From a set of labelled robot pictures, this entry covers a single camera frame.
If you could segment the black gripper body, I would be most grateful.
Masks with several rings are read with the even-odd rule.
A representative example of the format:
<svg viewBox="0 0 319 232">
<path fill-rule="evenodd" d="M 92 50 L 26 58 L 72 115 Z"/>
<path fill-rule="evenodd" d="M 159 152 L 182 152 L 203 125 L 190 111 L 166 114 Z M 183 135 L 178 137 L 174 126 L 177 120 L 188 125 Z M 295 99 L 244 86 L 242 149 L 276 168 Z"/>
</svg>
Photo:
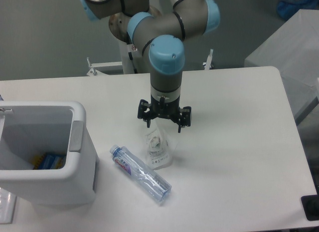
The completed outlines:
<svg viewBox="0 0 319 232">
<path fill-rule="evenodd" d="M 180 114 L 180 97 L 172 102 L 160 102 L 151 97 L 151 116 L 152 118 L 173 119 Z"/>
</svg>

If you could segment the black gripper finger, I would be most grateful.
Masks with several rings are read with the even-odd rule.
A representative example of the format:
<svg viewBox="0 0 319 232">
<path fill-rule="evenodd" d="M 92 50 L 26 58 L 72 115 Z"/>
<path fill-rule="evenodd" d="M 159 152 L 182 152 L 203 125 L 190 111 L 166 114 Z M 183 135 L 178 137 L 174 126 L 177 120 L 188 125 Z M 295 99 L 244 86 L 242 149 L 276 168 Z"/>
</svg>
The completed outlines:
<svg viewBox="0 0 319 232">
<path fill-rule="evenodd" d="M 175 114 L 172 115 L 171 120 L 178 125 L 178 132 L 184 127 L 191 126 L 191 107 L 186 106 L 179 108 Z"/>
<path fill-rule="evenodd" d="M 151 120 L 157 117 L 157 113 L 153 110 L 152 104 L 146 100 L 141 99 L 138 106 L 138 119 L 142 119 L 146 122 L 147 127 L 151 126 Z"/>
</svg>

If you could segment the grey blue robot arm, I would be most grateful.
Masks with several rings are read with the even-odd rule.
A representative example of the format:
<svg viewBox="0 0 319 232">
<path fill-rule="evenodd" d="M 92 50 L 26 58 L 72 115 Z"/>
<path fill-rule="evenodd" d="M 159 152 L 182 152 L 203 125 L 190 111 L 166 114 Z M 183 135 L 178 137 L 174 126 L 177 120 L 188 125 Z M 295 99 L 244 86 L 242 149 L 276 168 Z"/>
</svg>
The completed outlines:
<svg viewBox="0 0 319 232">
<path fill-rule="evenodd" d="M 141 100 L 138 118 L 149 124 L 155 118 L 191 125 L 191 107 L 180 107 L 182 71 L 185 64 L 183 42 L 215 30 L 220 10 L 214 0 L 170 0 L 172 12 L 155 17 L 150 0 L 80 0 L 91 20 L 122 13 L 126 39 L 140 52 L 150 74 L 151 100 Z"/>
</svg>

